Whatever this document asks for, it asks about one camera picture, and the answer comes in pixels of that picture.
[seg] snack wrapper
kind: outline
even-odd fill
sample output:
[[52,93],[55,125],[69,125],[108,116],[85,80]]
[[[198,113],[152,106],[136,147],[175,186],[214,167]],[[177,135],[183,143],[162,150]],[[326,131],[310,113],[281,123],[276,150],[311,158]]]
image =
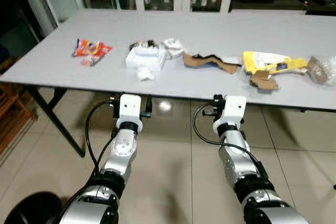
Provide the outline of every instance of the snack wrapper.
[[77,39],[75,51],[72,56],[86,56],[81,62],[85,66],[95,65],[105,54],[111,51],[112,47],[106,46],[100,41],[89,41],[86,39]]

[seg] yellow packaging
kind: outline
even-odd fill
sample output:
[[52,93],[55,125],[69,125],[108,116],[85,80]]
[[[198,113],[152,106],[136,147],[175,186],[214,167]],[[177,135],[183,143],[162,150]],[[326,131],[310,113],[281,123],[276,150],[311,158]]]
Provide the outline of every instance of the yellow packaging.
[[301,58],[291,59],[284,55],[254,51],[243,53],[243,64],[245,71],[251,74],[254,74],[257,70],[266,70],[270,74],[298,71],[307,66],[307,62]]

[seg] white table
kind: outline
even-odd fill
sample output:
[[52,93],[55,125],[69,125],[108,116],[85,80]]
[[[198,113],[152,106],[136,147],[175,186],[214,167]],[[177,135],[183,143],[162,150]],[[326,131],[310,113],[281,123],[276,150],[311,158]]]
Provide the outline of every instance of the white table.
[[[177,58],[166,61],[155,81],[139,82],[136,72],[127,69],[124,62],[129,45],[140,39],[160,41],[170,37],[180,39],[191,54],[241,57],[243,51],[252,50],[292,57],[331,57],[336,54],[336,17],[83,9],[11,67],[0,81],[190,99],[235,94],[246,96],[250,104],[336,111],[335,89],[294,73],[276,76],[281,89],[269,93],[252,87],[243,71],[229,74],[216,67],[193,69]],[[80,58],[71,57],[77,38],[100,40],[113,50],[96,66],[85,67]],[[41,105],[42,98],[36,97],[35,91],[30,89]],[[45,111],[50,116],[50,108]]]

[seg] black table leg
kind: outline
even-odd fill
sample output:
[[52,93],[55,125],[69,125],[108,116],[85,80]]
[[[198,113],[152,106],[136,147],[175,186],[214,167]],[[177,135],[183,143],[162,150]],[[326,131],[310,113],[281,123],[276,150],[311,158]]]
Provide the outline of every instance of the black table leg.
[[[52,111],[53,107],[56,105],[54,102],[49,106],[47,102],[44,100],[42,95],[38,92],[36,87],[32,86],[26,86],[27,91],[29,94],[34,98],[34,100],[37,102],[37,104],[43,109],[43,111],[47,114],[47,116],[50,118],[50,120],[54,123],[54,125],[59,129],[59,131],[63,134],[63,136],[66,138],[66,140],[71,144],[71,146],[75,149],[75,151],[78,153],[79,156],[84,157],[85,151],[83,151],[79,145],[76,143],[74,138],[70,135],[68,130],[64,127],[64,125],[60,122],[58,117],[54,114]],[[55,91],[56,94],[62,93],[62,95],[65,93],[64,90],[62,91]]]

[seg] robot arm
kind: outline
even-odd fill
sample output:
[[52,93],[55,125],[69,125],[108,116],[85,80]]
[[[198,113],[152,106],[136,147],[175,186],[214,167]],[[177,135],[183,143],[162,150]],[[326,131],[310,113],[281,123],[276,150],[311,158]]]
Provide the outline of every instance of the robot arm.
[[119,200],[137,154],[137,135],[142,131],[140,104],[137,95],[121,96],[119,108],[115,108],[119,111],[118,132],[111,142],[111,154],[99,174],[89,179],[67,207],[60,224],[118,223]]
[[[246,98],[239,96],[214,96],[214,112],[204,115],[216,116],[214,132],[222,143],[234,144],[250,151],[245,134],[239,131],[243,120]],[[247,224],[307,224],[304,218],[276,193],[261,162],[252,155],[235,147],[221,146],[219,156],[224,164],[225,176],[235,191],[244,210]]]

